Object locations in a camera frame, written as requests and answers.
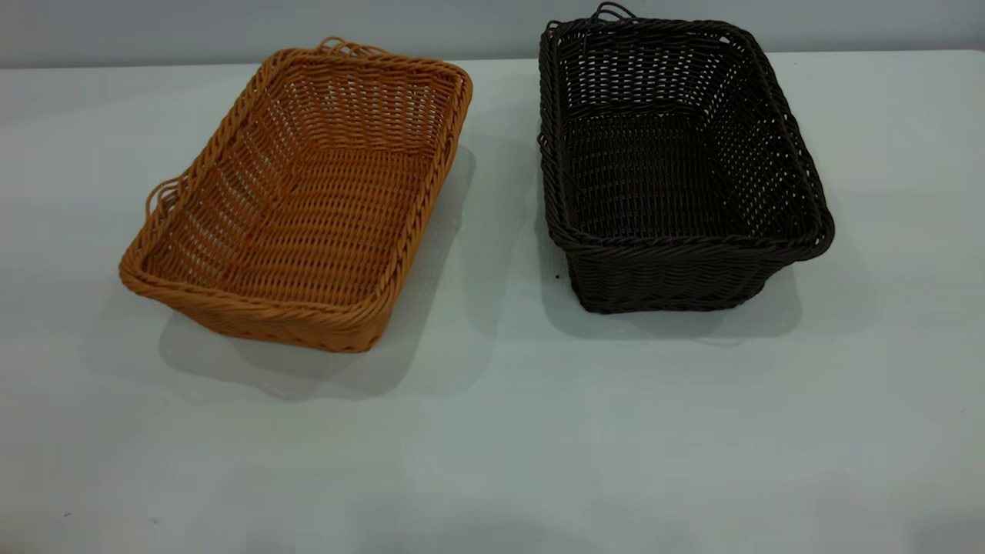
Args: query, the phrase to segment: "gray wall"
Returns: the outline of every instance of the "gray wall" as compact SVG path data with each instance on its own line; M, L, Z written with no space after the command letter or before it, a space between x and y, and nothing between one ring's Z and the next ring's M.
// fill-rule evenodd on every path
M256 62L324 35L446 59L532 57L596 0L0 0L0 67ZM985 48L985 0L626 0L777 50Z

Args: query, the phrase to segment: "basket handle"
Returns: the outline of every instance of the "basket handle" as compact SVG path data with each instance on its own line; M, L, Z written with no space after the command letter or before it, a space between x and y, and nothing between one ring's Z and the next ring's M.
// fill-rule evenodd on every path
M601 19L602 14L613 16L618 21L637 19L636 14L632 13L626 6L617 4L616 2L607 1L599 4L598 9L595 10L595 15L592 16L592 21L605 21Z
M347 42L340 36L329 36L328 38L325 38L320 44L318 44L317 50L326 54L353 57L388 55L390 53L378 46Z
M144 203L144 217L147 220L151 219L151 202L154 202L157 198L158 206L163 206L164 210L170 209L171 205L177 200L177 192L180 186L181 176L175 178L170 178L165 182L154 187L154 190L147 195L147 201Z

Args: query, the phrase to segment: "white background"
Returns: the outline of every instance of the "white background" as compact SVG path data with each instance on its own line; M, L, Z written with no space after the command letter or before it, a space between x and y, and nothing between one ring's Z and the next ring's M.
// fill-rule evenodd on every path
M770 59L825 255L731 311L585 312L536 63L463 62L454 167L360 355L117 277L255 66L0 71L0 552L985 552L985 53Z

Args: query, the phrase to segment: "black wicker basket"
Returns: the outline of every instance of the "black wicker basket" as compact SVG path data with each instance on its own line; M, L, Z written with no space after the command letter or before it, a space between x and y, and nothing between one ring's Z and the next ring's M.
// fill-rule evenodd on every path
M749 33L603 2L548 25L540 71L548 227L587 310L732 308L830 246L814 162Z

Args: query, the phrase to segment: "woven basket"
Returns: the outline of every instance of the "woven basket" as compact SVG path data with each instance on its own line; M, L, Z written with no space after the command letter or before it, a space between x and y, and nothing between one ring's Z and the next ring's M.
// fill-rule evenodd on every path
M274 54L191 167L151 193L120 278L222 334L367 350L471 97L454 65L334 37Z
M587 310L731 308L830 246L814 162L749 33L604 2L548 25L540 71L548 227Z

